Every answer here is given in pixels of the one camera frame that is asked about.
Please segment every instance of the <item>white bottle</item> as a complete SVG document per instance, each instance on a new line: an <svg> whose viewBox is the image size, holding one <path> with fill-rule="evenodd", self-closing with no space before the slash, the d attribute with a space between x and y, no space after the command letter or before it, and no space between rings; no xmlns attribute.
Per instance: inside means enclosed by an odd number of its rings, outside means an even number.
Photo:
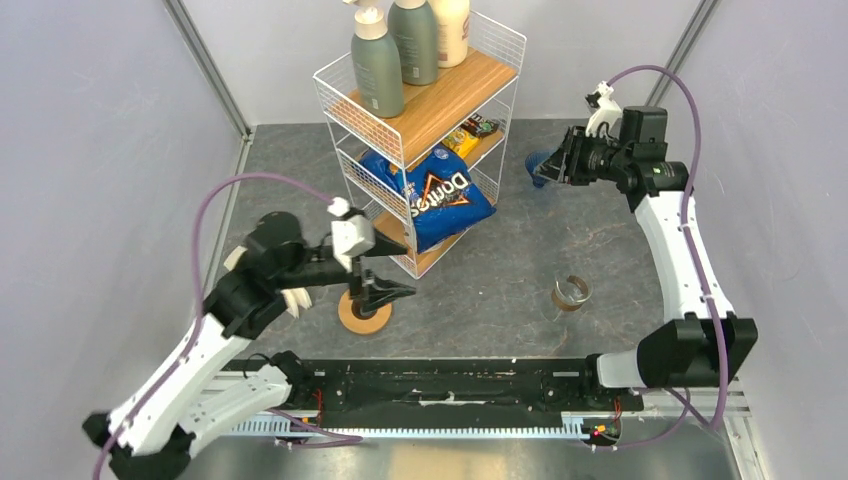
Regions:
<svg viewBox="0 0 848 480"><path fill-rule="evenodd" d="M468 56L471 0L430 0L439 23L439 67L459 65Z"/></svg>

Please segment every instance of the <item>cork coaster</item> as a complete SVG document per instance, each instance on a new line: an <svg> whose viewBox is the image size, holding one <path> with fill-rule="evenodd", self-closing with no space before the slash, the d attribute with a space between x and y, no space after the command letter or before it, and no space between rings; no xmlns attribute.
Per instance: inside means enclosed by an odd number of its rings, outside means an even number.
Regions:
<svg viewBox="0 0 848 480"><path fill-rule="evenodd" d="M353 301L350 299L349 291L345 292L339 300L339 320L345 328L358 335L373 335L379 332L389 323L391 316L391 303L377 310L373 317L362 320L353 314Z"/></svg>

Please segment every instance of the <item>green bottle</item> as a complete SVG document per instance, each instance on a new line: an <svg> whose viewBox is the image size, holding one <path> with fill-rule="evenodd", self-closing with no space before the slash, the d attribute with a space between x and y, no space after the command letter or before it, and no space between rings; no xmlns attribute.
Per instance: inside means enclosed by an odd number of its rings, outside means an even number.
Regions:
<svg viewBox="0 0 848 480"><path fill-rule="evenodd" d="M400 54L389 35L383 11L371 6L374 0L345 0L363 5L356 12L356 28L350 43L354 75L362 104L382 118L403 113L403 76Z"/></svg>
<svg viewBox="0 0 848 480"><path fill-rule="evenodd" d="M427 0L395 0L389 31L400 53L403 81L430 85L439 78L439 24Z"/></svg>

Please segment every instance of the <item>white wall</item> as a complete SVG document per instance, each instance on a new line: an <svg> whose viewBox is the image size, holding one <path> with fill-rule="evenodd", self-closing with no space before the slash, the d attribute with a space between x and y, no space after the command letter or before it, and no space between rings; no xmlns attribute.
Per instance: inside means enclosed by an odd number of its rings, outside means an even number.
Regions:
<svg viewBox="0 0 848 480"><path fill-rule="evenodd" d="M704 123L701 231L760 342L741 373L772 478L844 478L848 3L722 2L682 74ZM688 107L670 158L691 157Z"/></svg>
<svg viewBox="0 0 848 480"><path fill-rule="evenodd" d="M3 2L0 64L0 478L90 478L80 425L185 331L240 140L159 1Z"/></svg>
<svg viewBox="0 0 848 480"><path fill-rule="evenodd" d="M184 0L251 124L323 121L312 74L349 50L342 0ZM384 6L389 0L381 0ZM665 64L698 0L472 0L528 37L518 118L583 118L582 97L638 63ZM656 77L619 91L645 101Z"/></svg>

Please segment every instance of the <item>blue object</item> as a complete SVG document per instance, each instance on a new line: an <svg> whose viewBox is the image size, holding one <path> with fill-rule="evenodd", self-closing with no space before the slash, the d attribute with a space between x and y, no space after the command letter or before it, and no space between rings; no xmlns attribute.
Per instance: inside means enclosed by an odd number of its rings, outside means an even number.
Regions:
<svg viewBox="0 0 848 480"><path fill-rule="evenodd" d="M524 167L527 169L527 173L530 174L534 187L542 188L548 183L547 179L534 175L533 172L536 171L536 168L541 165L542 162L550 158L555 151L556 150L536 150L530 155L527 155L527 159L524 160Z"/></svg>
<svg viewBox="0 0 848 480"><path fill-rule="evenodd" d="M418 237L418 253L425 252L451 235L460 233L489 218L497 211L471 180L465 162L453 151L437 146L419 166L403 175L392 174L389 162L371 152L362 164L409 201L412 222Z"/></svg>

